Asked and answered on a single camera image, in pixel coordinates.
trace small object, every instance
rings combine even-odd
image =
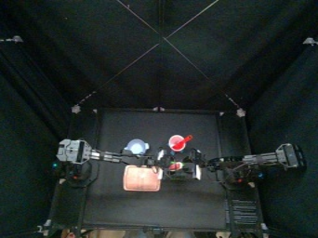
[[[189,135],[186,138],[183,138],[179,135],[174,135],[170,139],[169,139],[169,147],[175,151],[175,152],[181,152],[185,147],[186,147],[186,143],[193,140],[193,136]]]
[[[72,107],[72,113],[78,114],[80,112],[80,106],[79,105],[75,105]]]
[[[151,167],[138,167],[127,165],[124,169],[123,187],[126,191],[138,192],[158,192],[161,190],[162,169],[158,168],[158,173]]]
[[[249,185],[250,185],[251,188],[255,187],[255,183],[254,182],[249,182]]]
[[[309,37],[304,42],[304,45],[314,46],[314,44],[318,45],[318,42],[312,37]]]
[[[142,139],[134,139],[130,141],[124,150],[130,150],[132,154],[145,154],[149,148],[149,143],[146,143]]]
[[[183,168],[185,164],[182,162],[173,163],[173,165],[169,167],[169,171],[177,171]]]
[[[0,42],[10,42],[12,41],[14,43],[24,42],[23,38],[19,35],[15,35],[10,39],[0,39]]]
[[[242,108],[239,108],[239,109],[237,110],[237,115],[238,115],[239,117],[243,117],[243,116],[246,115],[246,111],[245,111]]]

